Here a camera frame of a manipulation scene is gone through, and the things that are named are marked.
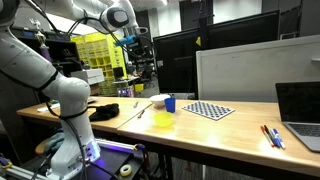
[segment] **computer monitor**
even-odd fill
[[[113,76],[116,80],[120,80],[124,76],[122,67],[112,68],[112,70]]]

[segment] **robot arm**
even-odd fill
[[[73,19],[84,17],[84,10],[73,5],[72,0],[47,0],[47,2],[56,2],[69,8],[70,11],[66,11],[68,13],[65,17],[73,16]],[[90,161],[100,157],[100,149],[94,140],[86,112],[90,86],[83,80],[64,77],[49,61],[12,35],[9,26],[14,21],[19,3],[19,0],[0,0],[0,73],[42,91],[52,99],[59,100],[65,140],[52,157],[51,170],[47,172],[47,176],[50,179],[70,179],[81,171],[81,167],[84,167],[79,160],[81,154],[85,154],[83,158]],[[101,16],[103,26],[98,21],[88,22],[101,30],[104,26],[110,31],[122,27],[137,27],[135,15],[128,0],[116,2],[100,15],[87,13],[87,16],[94,18]],[[79,138],[74,136],[74,129],[70,124],[78,132]]]

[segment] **ceiling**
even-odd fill
[[[112,0],[99,0],[100,2],[111,6],[113,4]],[[181,0],[129,0],[132,4],[132,7],[135,11],[140,12],[152,8],[157,8],[165,5],[165,2],[179,2]]]

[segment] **floor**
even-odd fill
[[[159,94],[159,86],[158,81],[155,77],[153,77],[152,85],[147,85],[141,94],[137,94],[135,97],[141,98],[149,98],[153,95]],[[171,94],[176,99],[188,99],[190,95],[193,94],[184,94],[184,93],[174,93]],[[151,154],[151,162],[153,164],[157,161],[157,155]],[[174,179],[176,180],[202,180],[203,179],[203,166],[201,164],[191,162],[191,169],[188,169],[188,162],[185,160],[172,158],[172,165],[173,165],[173,172],[174,172]],[[257,178],[253,178],[250,176],[245,176],[242,174],[237,174],[213,167],[206,166],[205,171],[205,180],[230,180],[230,179],[237,179],[237,180],[256,180]]]

